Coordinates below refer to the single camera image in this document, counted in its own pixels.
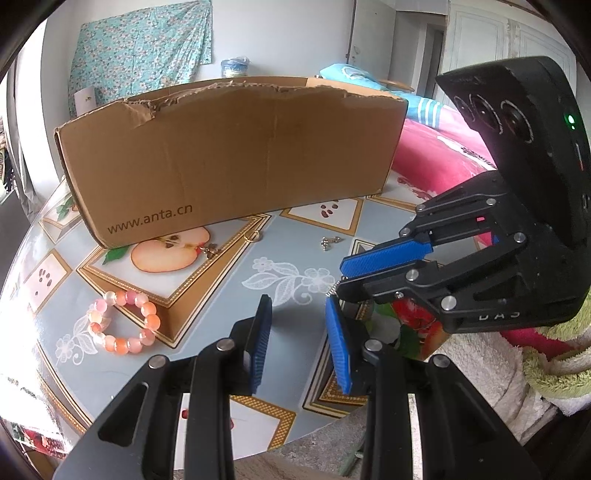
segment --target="camera lens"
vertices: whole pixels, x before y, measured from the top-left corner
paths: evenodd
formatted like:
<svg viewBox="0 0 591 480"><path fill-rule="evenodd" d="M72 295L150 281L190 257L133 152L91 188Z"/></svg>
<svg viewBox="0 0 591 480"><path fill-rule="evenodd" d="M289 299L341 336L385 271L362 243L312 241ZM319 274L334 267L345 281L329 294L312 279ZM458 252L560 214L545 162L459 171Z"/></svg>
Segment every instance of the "camera lens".
<svg viewBox="0 0 591 480"><path fill-rule="evenodd" d="M460 113L464 116L466 120L469 120L471 122L475 120L474 112L464 100L462 100L456 95L453 98L453 102L456 104L457 109L460 111Z"/></svg>
<svg viewBox="0 0 591 480"><path fill-rule="evenodd" d="M499 120L499 116L496 114L493 107L491 107L490 103L484 100L480 95L470 95L470 101L472 102L474 110L476 110L478 118L480 118L487 127L492 128L499 134L503 133L503 127Z"/></svg>
<svg viewBox="0 0 591 480"><path fill-rule="evenodd" d="M514 103L503 100L501 103L501 117L513 135L525 143L531 143L534 139L531 125Z"/></svg>

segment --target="floral fabric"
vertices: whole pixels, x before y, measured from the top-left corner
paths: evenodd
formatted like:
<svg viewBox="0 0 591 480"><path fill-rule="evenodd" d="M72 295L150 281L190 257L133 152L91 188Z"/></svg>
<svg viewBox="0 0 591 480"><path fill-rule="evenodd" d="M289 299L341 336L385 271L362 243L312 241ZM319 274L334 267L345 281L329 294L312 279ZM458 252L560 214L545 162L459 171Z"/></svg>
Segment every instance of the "floral fabric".
<svg viewBox="0 0 591 480"><path fill-rule="evenodd" d="M191 81L212 62L212 3L199 0L143 8L83 24L68 85L94 86L97 105Z"/></svg>

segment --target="plastic bag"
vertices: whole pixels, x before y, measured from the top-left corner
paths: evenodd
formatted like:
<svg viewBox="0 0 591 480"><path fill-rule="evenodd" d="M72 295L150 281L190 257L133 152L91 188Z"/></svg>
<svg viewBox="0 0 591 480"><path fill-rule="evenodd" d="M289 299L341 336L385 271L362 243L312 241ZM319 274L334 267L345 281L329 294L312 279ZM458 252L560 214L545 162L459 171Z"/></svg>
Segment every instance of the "plastic bag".
<svg viewBox="0 0 591 480"><path fill-rule="evenodd" d="M245 77L250 62L248 57L222 60L222 78Z"/></svg>

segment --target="beaded bracelet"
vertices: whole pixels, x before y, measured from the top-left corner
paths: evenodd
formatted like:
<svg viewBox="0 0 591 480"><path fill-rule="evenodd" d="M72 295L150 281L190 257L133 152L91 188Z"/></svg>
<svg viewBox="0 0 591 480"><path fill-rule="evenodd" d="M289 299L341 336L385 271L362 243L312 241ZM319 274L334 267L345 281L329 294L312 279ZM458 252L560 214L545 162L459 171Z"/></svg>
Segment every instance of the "beaded bracelet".
<svg viewBox="0 0 591 480"><path fill-rule="evenodd" d="M103 333L111 323L111 319L105 316L107 308L116 304L120 307L125 304L135 305L140 309L144 316L145 328L139 331L139 337L115 338ZM88 332L95 338L95 341L108 352L118 355L125 355L128 352L140 353L144 345L149 346L154 343L156 340L154 332L160 328L160 317L156 315L156 305L149 301L145 293L137 293L133 290L118 291L117 293L106 292L103 298L96 300L90 306L88 319L90 320Z"/></svg>

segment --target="blue gripper pad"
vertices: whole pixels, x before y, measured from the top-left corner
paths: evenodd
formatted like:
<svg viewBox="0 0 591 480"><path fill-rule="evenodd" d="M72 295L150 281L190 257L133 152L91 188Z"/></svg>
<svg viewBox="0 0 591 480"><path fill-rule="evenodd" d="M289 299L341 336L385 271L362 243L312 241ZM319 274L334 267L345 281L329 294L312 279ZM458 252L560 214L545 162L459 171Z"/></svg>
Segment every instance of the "blue gripper pad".
<svg viewBox="0 0 591 480"><path fill-rule="evenodd" d="M265 366L265 357L267 356L267 345L271 334L271 322L273 318L273 306L271 298L268 295L261 296L261 301L256 310L257 320L260 320L258 338L251 356L251 391L256 393L256 389L261 385L262 371Z"/></svg>
<svg viewBox="0 0 591 480"><path fill-rule="evenodd" d="M422 260L425 255L430 253L433 253L431 244L397 239L390 246L380 247L378 245L372 250L345 257L340 264L340 271L348 278L360 277L414 260Z"/></svg>
<svg viewBox="0 0 591 480"><path fill-rule="evenodd" d="M350 356L340 322L339 301L335 296L326 299L326 330L329 334L330 352L335 366L336 381L345 395L351 392Z"/></svg>

